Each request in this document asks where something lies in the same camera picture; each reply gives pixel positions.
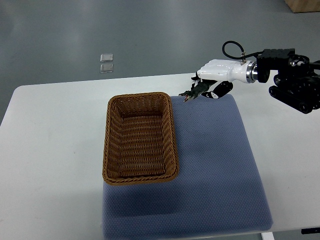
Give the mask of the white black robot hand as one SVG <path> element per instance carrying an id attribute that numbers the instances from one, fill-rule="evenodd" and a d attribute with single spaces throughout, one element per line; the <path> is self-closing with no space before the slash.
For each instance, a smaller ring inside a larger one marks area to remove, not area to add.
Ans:
<path id="1" fill-rule="evenodd" d="M 257 64 L 253 61 L 213 59 L 202 66 L 191 79 L 193 81 L 191 89 L 199 82 L 216 81 L 207 92 L 201 95 L 206 98 L 219 99 L 233 89 L 233 81 L 245 84 L 257 81 Z"/>

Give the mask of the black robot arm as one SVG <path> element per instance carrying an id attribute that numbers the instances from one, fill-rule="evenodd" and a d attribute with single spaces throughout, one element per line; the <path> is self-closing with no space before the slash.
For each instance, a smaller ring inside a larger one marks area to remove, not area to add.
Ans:
<path id="1" fill-rule="evenodd" d="M 295 49 L 264 49 L 255 55 L 257 81 L 266 83 L 270 71 L 274 85 L 269 87 L 271 97 L 308 114 L 320 108 L 320 61 L 310 62 L 304 55 L 295 53 Z"/>

